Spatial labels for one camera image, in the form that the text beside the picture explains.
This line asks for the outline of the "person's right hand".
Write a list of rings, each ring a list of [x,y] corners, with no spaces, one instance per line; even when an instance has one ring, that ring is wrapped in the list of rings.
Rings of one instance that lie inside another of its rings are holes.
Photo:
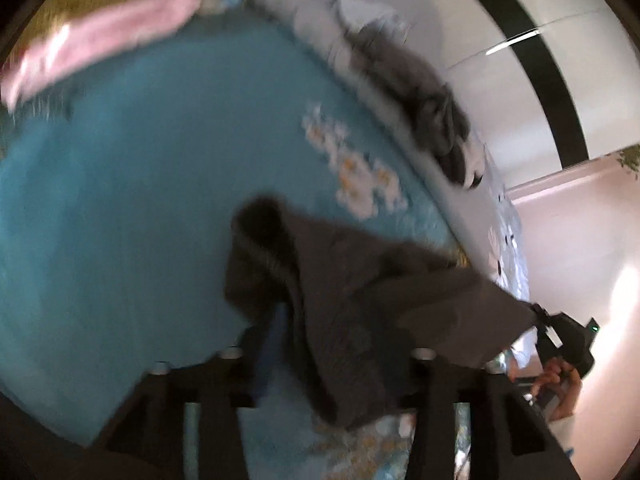
[[[552,358],[544,364],[544,370],[534,381],[530,394],[538,398],[547,391],[552,391],[558,398],[558,405],[546,416],[548,422],[573,416],[582,392],[582,378],[572,364]]]

